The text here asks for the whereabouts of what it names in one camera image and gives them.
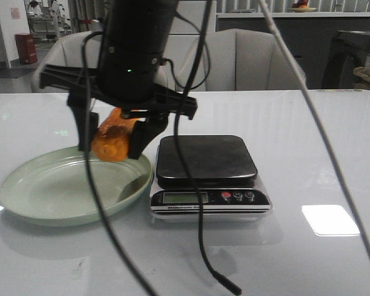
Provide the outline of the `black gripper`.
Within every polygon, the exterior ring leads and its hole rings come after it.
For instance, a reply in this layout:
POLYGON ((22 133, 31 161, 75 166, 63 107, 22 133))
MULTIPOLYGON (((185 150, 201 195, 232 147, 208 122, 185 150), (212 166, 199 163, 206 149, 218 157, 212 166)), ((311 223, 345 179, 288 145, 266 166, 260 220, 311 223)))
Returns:
MULTIPOLYGON (((80 67, 47 64, 40 74, 41 88, 52 86, 74 94, 85 94, 87 83, 90 95, 123 110, 145 110, 152 113, 176 113, 193 119, 197 101, 193 97, 161 86, 155 82, 158 68, 163 62, 161 54, 114 54, 112 64, 105 68, 87 68, 88 60, 81 57, 80 67)), ((99 114, 86 113, 85 106, 71 106, 78 132, 78 150, 90 151, 91 141, 97 133, 99 114)), ((129 138, 128 158, 138 159, 144 149, 168 125, 168 116, 147 117, 137 121, 129 138)))

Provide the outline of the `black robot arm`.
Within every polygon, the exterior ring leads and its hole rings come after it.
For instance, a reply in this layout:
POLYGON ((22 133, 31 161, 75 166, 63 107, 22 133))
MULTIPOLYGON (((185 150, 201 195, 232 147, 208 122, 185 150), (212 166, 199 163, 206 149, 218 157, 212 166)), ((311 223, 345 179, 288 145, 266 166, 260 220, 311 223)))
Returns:
POLYGON ((80 150, 106 162, 137 159, 166 129, 169 114, 194 117, 194 98, 155 80, 177 6, 177 1, 115 1, 96 68, 43 67, 41 87, 69 92, 80 150))

